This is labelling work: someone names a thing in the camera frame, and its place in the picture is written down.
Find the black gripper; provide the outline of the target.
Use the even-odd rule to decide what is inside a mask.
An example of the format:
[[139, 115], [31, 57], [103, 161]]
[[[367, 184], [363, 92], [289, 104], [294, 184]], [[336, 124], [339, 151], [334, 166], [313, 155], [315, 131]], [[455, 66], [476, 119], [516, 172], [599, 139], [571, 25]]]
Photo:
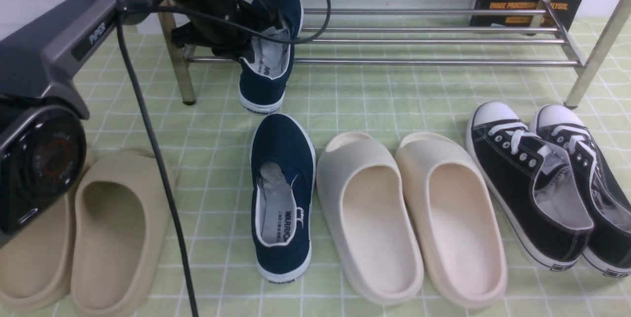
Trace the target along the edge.
[[171, 40], [178, 47], [210, 47], [218, 57], [233, 61], [252, 60], [251, 36], [227, 23], [246, 26], [252, 20], [251, 8], [244, 0], [173, 0], [176, 7], [198, 12], [189, 15], [189, 23], [172, 31]]

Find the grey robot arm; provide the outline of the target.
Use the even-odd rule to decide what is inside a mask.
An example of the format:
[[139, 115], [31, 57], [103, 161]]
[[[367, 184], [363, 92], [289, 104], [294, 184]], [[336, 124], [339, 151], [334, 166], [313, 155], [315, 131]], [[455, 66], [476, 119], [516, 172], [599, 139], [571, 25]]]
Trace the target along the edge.
[[[77, 182], [88, 106], [73, 79], [115, 29], [164, 0], [65, 0], [1, 41], [1, 245]], [[221, 0], [204, 0], [228, 5]]]

